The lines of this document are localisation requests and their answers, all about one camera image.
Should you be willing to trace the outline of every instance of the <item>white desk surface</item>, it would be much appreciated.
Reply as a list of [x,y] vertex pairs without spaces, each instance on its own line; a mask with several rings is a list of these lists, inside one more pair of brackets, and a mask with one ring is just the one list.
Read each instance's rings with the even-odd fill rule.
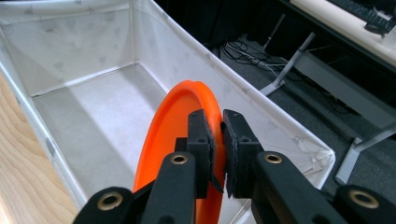
[[290,0],[290,2],[382,60],[396,66],[396,45],[386,48],[382,44],[380,35],[364,29],[365,21],[326,0]]

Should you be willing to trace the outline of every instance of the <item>black floor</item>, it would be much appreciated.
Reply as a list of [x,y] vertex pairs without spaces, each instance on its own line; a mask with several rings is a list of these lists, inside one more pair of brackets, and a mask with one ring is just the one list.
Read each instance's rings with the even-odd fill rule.
[[[279,64],[280,60],[273,61],[274,58],[260,54],[263,48],[243,37],[239,40],[243,43],[230,41],[229,47],[213,49],[213,52],[260,90],[276,78],[274,73],[278,74],[282,65],[270,66],[273,70],[270,71],[265,66],[247,60],[235,49],[248,52],[268,63]],[[333,99],[308,78],[298,74],[298,71],[292,70],[285,81],[286,84],[269,98],[334,150],[336,163],[322,189],[334,195],[339,187],[334,181],[335,174],[353,139],[365,139],[378,129]],[[396,204],[396,141],[387,139],[363,151],[348,184],[372,189]]]

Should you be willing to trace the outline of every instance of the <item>keyboard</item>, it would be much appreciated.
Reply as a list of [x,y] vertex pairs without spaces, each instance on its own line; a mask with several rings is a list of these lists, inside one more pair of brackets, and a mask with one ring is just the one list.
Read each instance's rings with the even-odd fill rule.
[[392,28],[396,25],[395,18],[389,21],[377,15],[377,13],[372,9],[365,7],[359,3],[352,0],[327,0],[336,6],[342,8],[343,10],[351,13],[352,15],[360,18],[371,25],[378,27],[381,30],[381,34],[385,35],[389,33]]

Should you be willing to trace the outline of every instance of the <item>wooden table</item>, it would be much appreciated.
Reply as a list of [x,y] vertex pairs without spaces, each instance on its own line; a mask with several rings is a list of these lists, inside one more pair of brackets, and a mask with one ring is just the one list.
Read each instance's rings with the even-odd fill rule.
[[0,223],[72,223],[77,209],[0,72]]

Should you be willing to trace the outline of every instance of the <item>white fabric bin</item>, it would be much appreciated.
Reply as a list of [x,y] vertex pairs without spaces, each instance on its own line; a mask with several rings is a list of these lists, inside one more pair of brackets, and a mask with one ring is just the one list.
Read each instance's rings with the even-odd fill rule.
[[[0,2],[0,26],[0,67],[78,208],[100,189],[132,188],[151,119],[186,79],[242,113],[262,146],[288,156],[316,188],[332,169],[328,146],[153,1]],[[220,223],[248,222],[248,208],[225,197]]]

